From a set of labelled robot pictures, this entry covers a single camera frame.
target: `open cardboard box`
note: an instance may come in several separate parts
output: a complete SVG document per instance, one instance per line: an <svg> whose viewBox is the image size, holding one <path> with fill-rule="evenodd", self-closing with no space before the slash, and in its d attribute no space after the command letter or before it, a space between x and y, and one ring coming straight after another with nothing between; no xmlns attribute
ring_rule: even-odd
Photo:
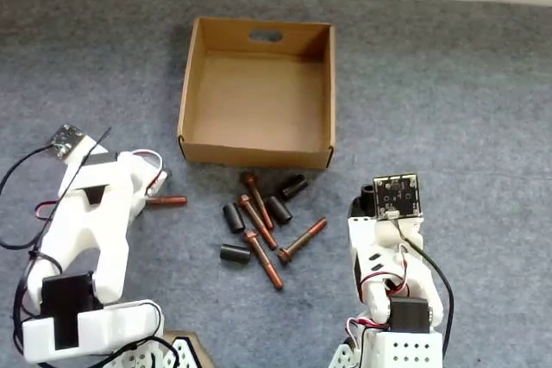
<svg viewBox="0 0 552 368"><path fill-rule="evenodd" d="M191 162L326 168L335 100L331 25L199 17L179 144Z"/></svg>

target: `black cylinder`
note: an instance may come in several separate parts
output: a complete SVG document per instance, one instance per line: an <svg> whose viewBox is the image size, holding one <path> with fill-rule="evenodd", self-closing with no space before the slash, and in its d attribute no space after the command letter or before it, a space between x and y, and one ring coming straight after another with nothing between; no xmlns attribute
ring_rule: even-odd
<svg viewBox="0 0 552 368"><path fill-rule="evenodd" d="M225 204L223 207L223 213L230 228L230 232L240 233L245 229L242 213L240 213L236 203Z"/></svg>
<svg viewBox="0 0 552 368"><path fill-rule="evenodd" d="M296 176L288 178L278 190L278 194L282 197L282 200L291 200L299 192L307 188L309 183L303 174L297 174Z"/></svg>
<svg viewBox="0 0 552 368"><path fill-rule="evenodd" d="M373 185L365 184L361 188L361 208L368 217L376 215L376 208L373 199Z"/></svg>
<svg viewBox="0 0 552 368"><path fill-rule="evenodd" d="M266 201L268 212L278 224L289 223L293 215L276 196L270 196Z"/></svg>
<svg viewBox="0 0 552 368"><path fill-rule="evenodd" d="M247 263L251 259L251 250L248 247L222 245L221 259L230 260L232 262Z"/></svg>

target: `circuit board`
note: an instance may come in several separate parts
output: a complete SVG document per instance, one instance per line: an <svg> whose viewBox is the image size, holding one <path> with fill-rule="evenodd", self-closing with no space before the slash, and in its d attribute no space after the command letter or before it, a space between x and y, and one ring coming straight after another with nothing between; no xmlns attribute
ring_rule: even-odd
<svg viewBox="0 0 552 368"><path fill-rule="evenodd" d="M373 194L378 220L422 215L416 174L375 177Z"/></svg>
<svg viewBox="0 0 552 368"><path fill-rule="evenodd" d="M64 124L49 141L49 144L53 146L51 153L58 159L65 159L84 137L85 133L78 128L75 128L73 125Z"/></svg>

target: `copper bolt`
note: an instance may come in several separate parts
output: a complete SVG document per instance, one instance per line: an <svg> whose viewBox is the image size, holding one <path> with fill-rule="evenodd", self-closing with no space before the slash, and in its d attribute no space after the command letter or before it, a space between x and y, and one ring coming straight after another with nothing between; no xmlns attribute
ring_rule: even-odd
<svg viewBox="0 0 552 368"><path fill-rule="evenodd" d="M253 196L253 199L255 200L255 204L260 211L260 215L262 216L262 221L264 221L265 226L267 226L268 230L272 230L274 228L273 221L268 214L265 202L263 202L262 200L259 187L257 187L257 176L255 176L251 172L244 172L241 174L240 179L241 182L249 189L251 196Z"/></svg>
<svg viewBox="0 0 552 368"><path fill-rule="evenodd" d="M251 246L251 248L257 255L257 258L259 258L260 264L262 265L262 267L265 268L265 272L272 281L274 287L277 290L281 290L284 288L284 283L282 282L282 279L280 279L279 274L276 272L276 269L274 269L274 266L268 258L267 254L262 249L262 246L257 240L257 236L258 234L253 230L245 230L243 232L243 239Z"/></svg>
<svg viewBox="0 0 552 368"><path fill-rule="evenodd" d="M188 203L186 196L149 197L146 199L148 206L185 206Z"/></svg>
<svg viewBox="0 0 552 368"><path fill-rule="evenodd" d="M301 247L306 245L310 239L316 236L320 231L326 227L328 221L325 217L313 224L306 232L301 234L291 245L287 248L280 248L278 251L278 259L286 265L292 260L292 256L299 250Z"/></svg>
<svg viewBox="0 0 552 368"><path fill-rule="evenodd" d="M253 205L251 204L251 199L249 198L249 196L247 194L242 194L241 196L239 196L238 204L248 214L249 218L255 225L255 228L259 231L262 238L268 244L268 247L270 247L270 250L274 250L276 247L278 247L278 243L276 243L276 240L268 231L267 227L265 226L265 223L262 221L262 219L259 217L255 209L253 208Z"/></svg>

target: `gray carpet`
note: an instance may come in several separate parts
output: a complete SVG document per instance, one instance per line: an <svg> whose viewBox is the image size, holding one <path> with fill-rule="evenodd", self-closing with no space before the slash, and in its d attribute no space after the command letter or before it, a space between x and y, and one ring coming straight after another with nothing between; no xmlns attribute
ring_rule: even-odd
<svg viewBox="0 0 552 368"><path fill-rule="evenodd" d="M246 16L337 27L337 149L293 200L286 245L319 216L326 228L277 293L255 261L221 264L237 240L220 208L239 170L187 165L176 145L193 19ZM446 366L550 367L552 356L552 9L414 0L0 0L0 170L62 123L105 146L151 147L184 209L146 211L129 230L125 299L151 298L168 328L197 331L217 366L324 368L355 299L346 217L374 175L419 172L426 250L455 288ZM288 172L258 171L262 188ZM2 237L40 226L63 168L40 156L0 205ZM84 258L86 267L93 259ZM0 256L1 366L25 253ZM66 366L77 366L76 363Z"/></svg>

